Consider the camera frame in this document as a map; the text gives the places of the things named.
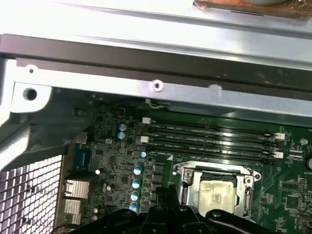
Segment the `cable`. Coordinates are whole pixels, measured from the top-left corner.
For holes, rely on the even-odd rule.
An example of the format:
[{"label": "cable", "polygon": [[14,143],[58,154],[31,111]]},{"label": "cable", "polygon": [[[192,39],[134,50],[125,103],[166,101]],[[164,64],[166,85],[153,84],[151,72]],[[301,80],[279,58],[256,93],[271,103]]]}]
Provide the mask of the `cable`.
[{"label": "cable", "polygon": [[165,108],[164,106],[153,104],[152,101],[149,98],[145,98],[145,102],[148,104],[152,109],[160,109],[160,108]]}]

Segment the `cpu socket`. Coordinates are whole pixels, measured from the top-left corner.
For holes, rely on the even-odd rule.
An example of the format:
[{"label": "cpu socket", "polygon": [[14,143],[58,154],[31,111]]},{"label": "cpu socket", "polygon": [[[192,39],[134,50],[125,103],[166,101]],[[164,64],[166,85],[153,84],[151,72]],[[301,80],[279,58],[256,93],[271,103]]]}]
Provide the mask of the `cpu socket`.
[{"label": "cpu socket", "polygon": [[254,183],[261,174],[247,167],[187,161],[174,165],[179,173],[181,204],[195,206],[202,216],[213,209],[250,217]]}]

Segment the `blue capacitor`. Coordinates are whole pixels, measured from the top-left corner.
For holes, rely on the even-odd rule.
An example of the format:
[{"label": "blue capacitor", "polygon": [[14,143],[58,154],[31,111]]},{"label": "blue capacitor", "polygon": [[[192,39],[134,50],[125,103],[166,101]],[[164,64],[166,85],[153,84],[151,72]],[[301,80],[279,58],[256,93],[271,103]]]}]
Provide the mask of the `blue capacitor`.
[{"label": "blue capacitor", "polygon": [[134,169],[133,169],[133,173],[135,175],[140,175],[142,173],[142,168],[140,166],[136,166]]},{"label": "blue capacitor", "polygon": [[122,123],[118,126],[118,129],[123,132],[127,129],[127,126],[124,123]]},{"label": "blue capacitor", "polygon": [[140,153],[140,156],[141,156],[141,157],[146,157],[146,153],[145,153],[145,152],[141,152],[141,153]]},{"label": "blue capacitor", "polygon": [[137,212],[137,203],[136,202],[132,202],[129,206],[129,210]]},{"label": "blue capacitor", "polygon": [[134,189],[139,188],[139,187],[140,187],[140,180],[134,179],[134,180],[132,181],[132,187],[133,187]]},{"label": "blue capacitor", "polygon": [[137,191],[133,191],[131,193],[130,198],[131,198],[132,201],[137,201],[138,200],[138,192]]},{"label": "blue capacitor", "polygon": [[126,136],[126,135],[125,135],[123,132],[119,132],[119,133],[117,134],[117,137],[118,137],[120,140],[124,139],[125,136]]}]

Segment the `green circuit board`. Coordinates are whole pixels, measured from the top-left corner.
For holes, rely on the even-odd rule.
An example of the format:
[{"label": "green circuit board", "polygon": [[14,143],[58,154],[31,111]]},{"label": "green circuit board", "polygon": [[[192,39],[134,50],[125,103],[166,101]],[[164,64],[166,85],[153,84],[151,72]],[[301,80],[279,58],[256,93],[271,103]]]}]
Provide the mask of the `green circuit board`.
[{"label": "green circuit board", "polygon": [[[142,123],[143,117],[152,122]],[[126,129],[120,131],[120,124]],[[164,110],[105,107],[99,109],[91,129],[93,141],[78,145],[76,154],[89,150],[90,158],[81,167],[90,172],[98,168],[103,171],[91,182],[82,224],[93,219],[92,209],[98,204],[101,215],[134,203],[137,212],[153,205],[156,187],[179,187],[180,175],[173,173],[173,165],[203,161],[246,166],[261,173],[253,190],[254,222],[282,233],[310,231],[301,217],[312,215],[312,172],[307,166],[312,129]],[[225,140],[232,146],[224,146]],[[142,169],[139,175],[134,173],[136,166]],[[139,181],[139,188],[133,188],[134,180]],[[131,199],[134,191],[138,193],[135,202]]]}]

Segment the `perforated metal panel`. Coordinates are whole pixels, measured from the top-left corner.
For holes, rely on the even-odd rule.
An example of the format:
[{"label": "perforated metal panel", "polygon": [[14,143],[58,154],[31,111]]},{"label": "perforated metal panel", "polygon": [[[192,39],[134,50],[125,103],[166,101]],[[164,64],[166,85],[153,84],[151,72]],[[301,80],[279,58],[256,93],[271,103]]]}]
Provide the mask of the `perforated metal panel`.
[{"label": "perforated metal panel", "polygon": [[0,233],[53,231],[62,156],[0,174]]}]

